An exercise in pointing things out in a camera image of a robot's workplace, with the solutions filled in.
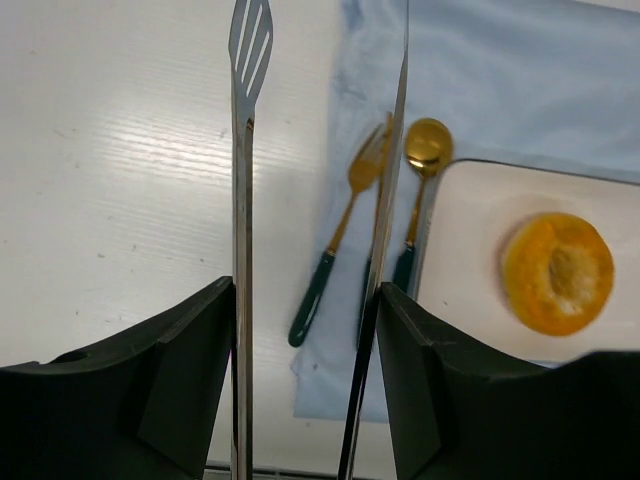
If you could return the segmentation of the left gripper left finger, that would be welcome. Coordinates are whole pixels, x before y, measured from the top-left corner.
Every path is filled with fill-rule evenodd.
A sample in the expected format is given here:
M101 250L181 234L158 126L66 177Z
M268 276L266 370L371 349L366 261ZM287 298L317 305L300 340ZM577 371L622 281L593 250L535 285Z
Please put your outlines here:
M42 364L1 371L5 479L199 479L232 343L221 277L178 305Z

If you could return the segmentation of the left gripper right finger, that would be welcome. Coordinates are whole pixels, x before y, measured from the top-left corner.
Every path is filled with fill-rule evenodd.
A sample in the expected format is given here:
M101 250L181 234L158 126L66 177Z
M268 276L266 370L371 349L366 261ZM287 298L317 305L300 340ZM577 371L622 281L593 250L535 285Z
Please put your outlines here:
M635 479L639 356L547 368L502 353L384 284L377 339L401 479Z

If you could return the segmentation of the orange round bagel bread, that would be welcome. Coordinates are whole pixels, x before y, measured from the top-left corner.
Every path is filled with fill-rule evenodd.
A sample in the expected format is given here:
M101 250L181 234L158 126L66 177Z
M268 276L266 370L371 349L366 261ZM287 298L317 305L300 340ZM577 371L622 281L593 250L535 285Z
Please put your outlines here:
M509 233L499 275L506 304L521 324L540 334L569 336L603 311L615 265L607 243L587 220L542 212Z

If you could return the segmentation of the silver metal tongs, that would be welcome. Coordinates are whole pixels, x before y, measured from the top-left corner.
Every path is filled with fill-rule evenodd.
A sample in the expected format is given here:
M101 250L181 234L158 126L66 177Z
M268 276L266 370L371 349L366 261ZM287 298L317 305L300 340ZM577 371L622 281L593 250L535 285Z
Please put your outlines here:
M232 349L233 429L231 473L235 479L253 476L253 278L252 201L255 106L273 46L273 21L267 1L238 1L228 39L231 71L233 281L235 284L235 345ZM395 193L401 163L409 59L402 59L391 142L384 168L383 189L375 226L371 266L357 348L349 406L337 476L350 479L355 465L367 374L376 328L386 252L392 231Z

